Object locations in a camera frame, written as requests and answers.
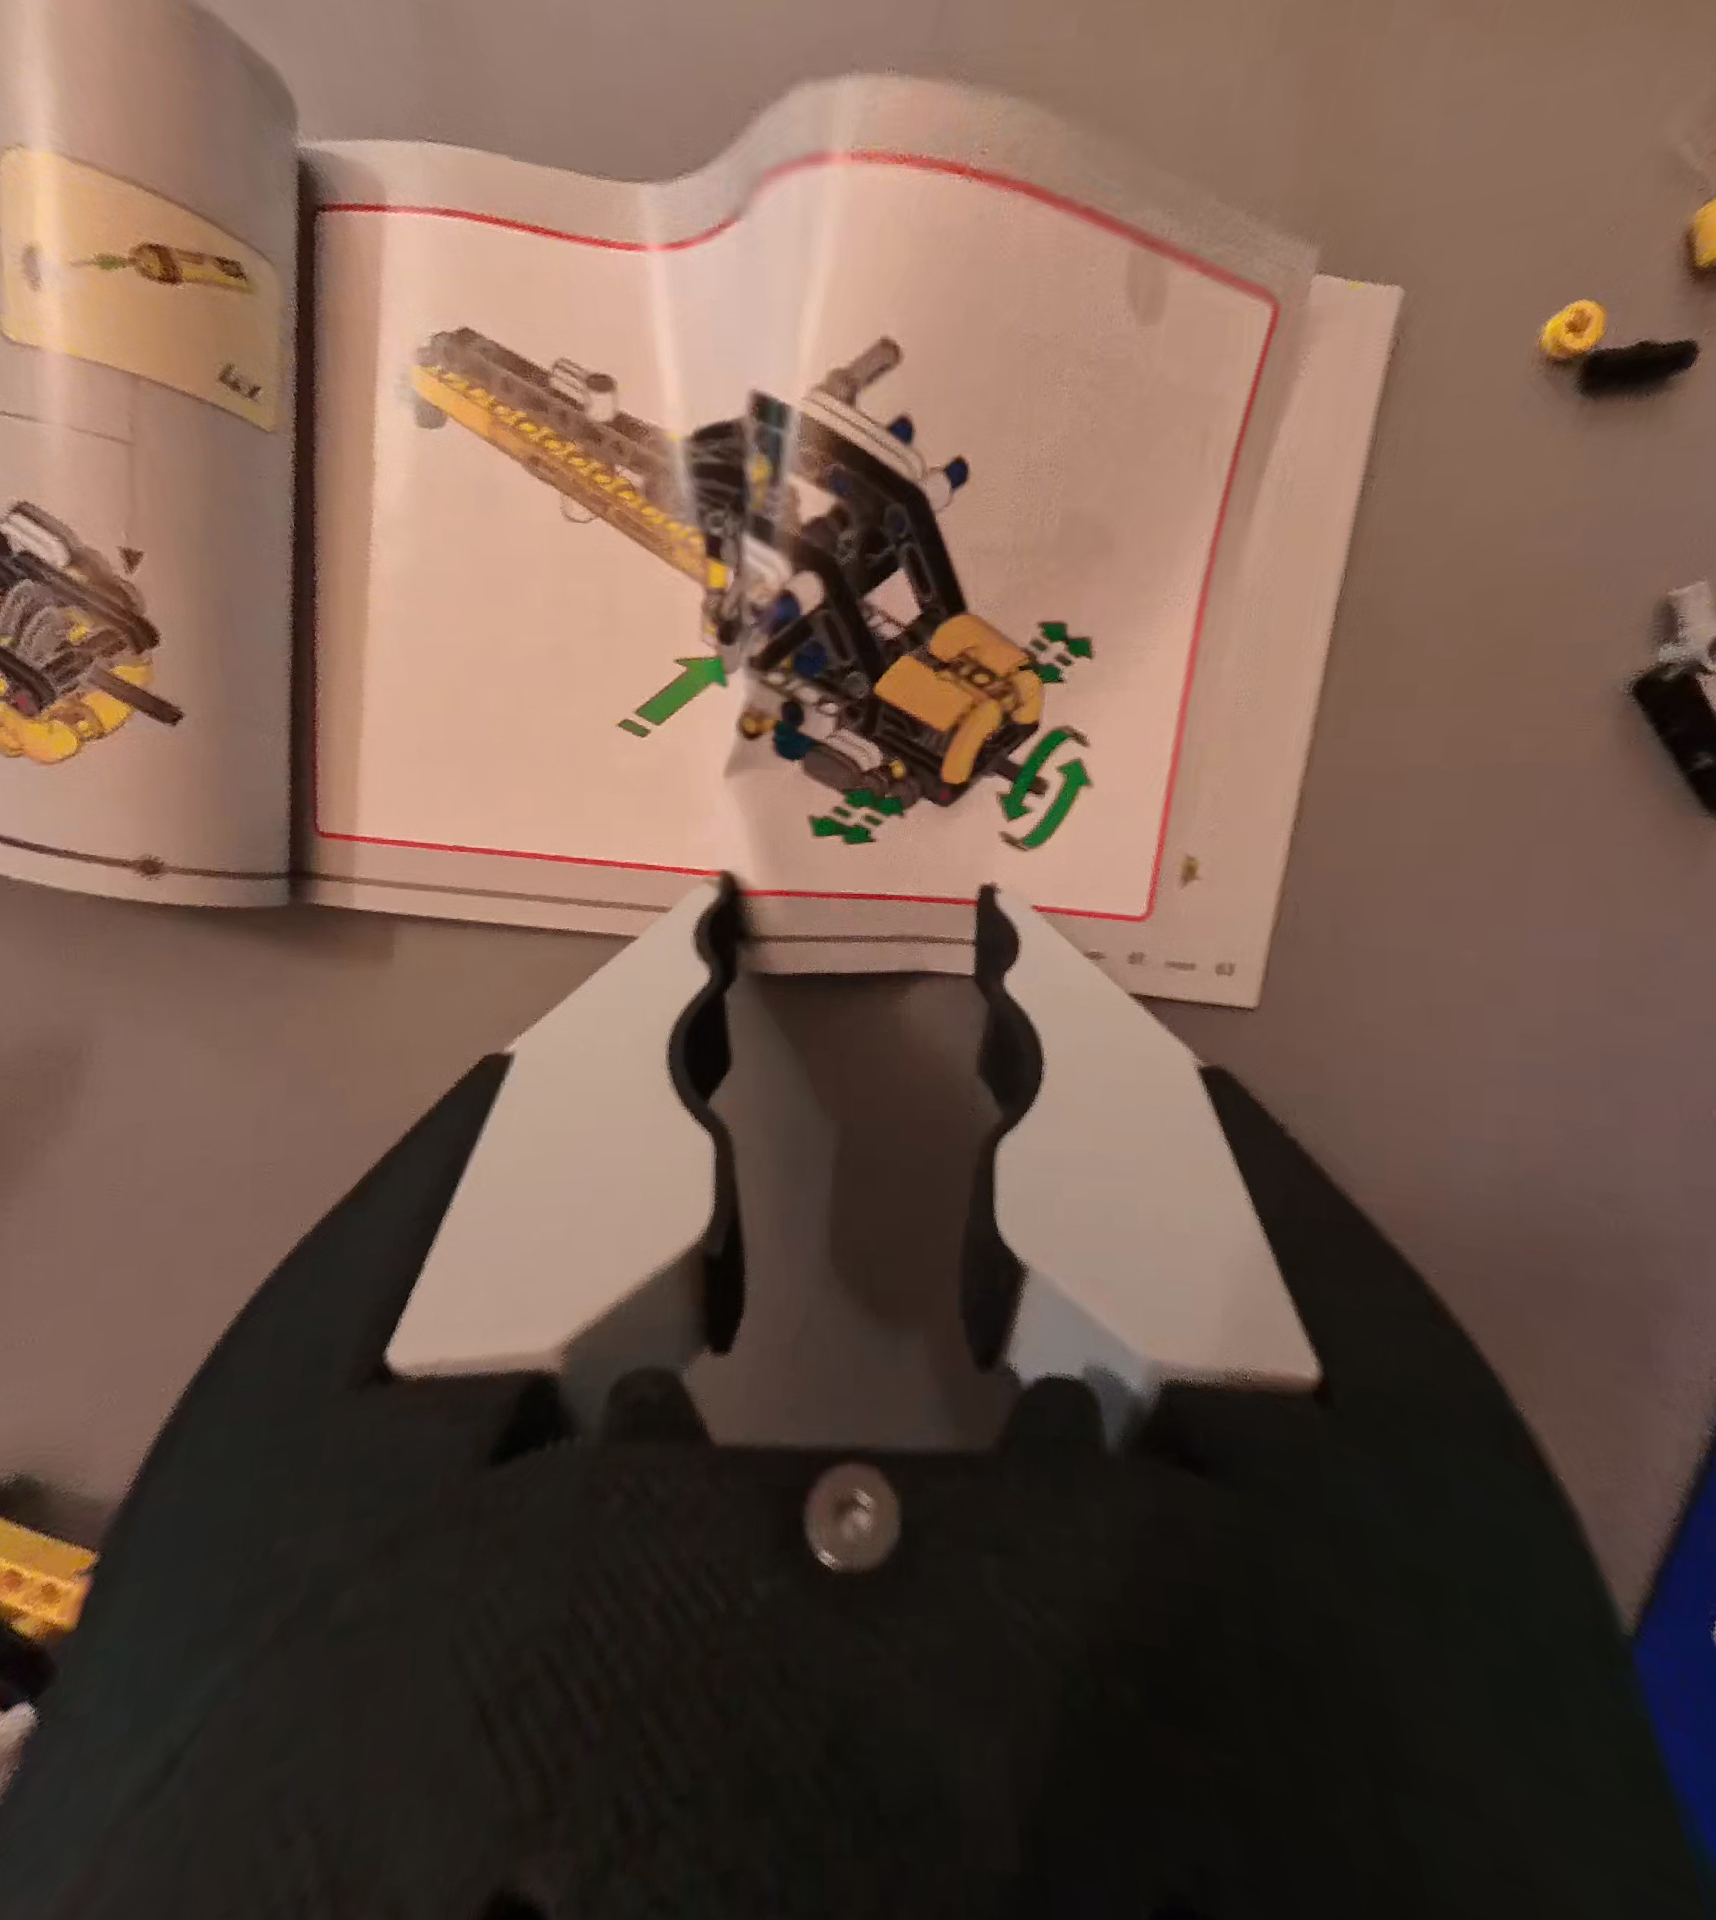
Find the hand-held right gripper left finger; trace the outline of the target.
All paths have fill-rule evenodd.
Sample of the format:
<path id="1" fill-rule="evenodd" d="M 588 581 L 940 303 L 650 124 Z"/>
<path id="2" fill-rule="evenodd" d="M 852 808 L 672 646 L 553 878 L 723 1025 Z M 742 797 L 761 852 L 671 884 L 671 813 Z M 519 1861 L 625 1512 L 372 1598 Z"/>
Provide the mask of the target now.
<path id="1" fill-rule="evenodd" d="M 577 1426 L 642 1371 L 733 1352 L 748 1274 L 728 995 L 742 900 L 687 893 L 502 1052 L 391 1333 L 400 1380 L 550 1380 Z"/>

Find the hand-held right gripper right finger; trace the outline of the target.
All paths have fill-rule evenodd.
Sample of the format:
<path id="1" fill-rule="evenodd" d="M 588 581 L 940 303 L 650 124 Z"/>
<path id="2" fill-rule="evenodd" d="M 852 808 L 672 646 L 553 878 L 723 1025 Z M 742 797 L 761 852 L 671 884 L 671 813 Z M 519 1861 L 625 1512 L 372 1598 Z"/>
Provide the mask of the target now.
<path id="1" fill-rule="evenodd" d="M 1175 1387 L 1324 1383 L 1190 1048 L 1035 907 L 975 902 L 978 1079 L 965 1335 L 1021 1387 L 1073 1380 L 1122 1443 Z"/>

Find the lego instruction booklet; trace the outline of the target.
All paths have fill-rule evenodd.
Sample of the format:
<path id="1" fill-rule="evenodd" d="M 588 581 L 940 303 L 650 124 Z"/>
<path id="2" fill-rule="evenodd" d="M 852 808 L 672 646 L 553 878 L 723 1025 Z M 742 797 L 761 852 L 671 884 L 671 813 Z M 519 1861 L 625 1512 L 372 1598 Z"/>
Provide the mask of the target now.
<path id="1" fill-rule="evenodd" d="M 659 183 L 305 145 L 0 5 L 0 876 L 1263 999 L 1402 291 L 1052 117 L 808 85 Z"/>

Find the short black lego beam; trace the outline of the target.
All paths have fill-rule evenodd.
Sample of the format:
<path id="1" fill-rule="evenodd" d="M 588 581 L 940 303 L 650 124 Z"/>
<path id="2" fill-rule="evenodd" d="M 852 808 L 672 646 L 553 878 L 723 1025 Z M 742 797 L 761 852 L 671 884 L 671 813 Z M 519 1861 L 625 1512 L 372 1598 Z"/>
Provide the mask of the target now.
<path id="1" fill-rule="evenodd" d="M 1716 819 L 1714 686 L 1716 677 L 1680 665 L 1655 665 L 1629 685 L 1644 727 L 1710 819 Z"/>

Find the small black lego pin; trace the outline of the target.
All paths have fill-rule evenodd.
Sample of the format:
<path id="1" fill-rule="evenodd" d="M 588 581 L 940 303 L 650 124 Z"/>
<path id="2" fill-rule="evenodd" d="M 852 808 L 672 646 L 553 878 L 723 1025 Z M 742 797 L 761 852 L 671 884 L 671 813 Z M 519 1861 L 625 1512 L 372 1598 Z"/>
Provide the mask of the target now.
<path id="1" fill-rule="evenodd" d="M 1589 399 L 1642 394 L 1690 373 L 1700 360 L 1699 340 L 1639 340 L 1593 348 L 1577 373 Z"/>

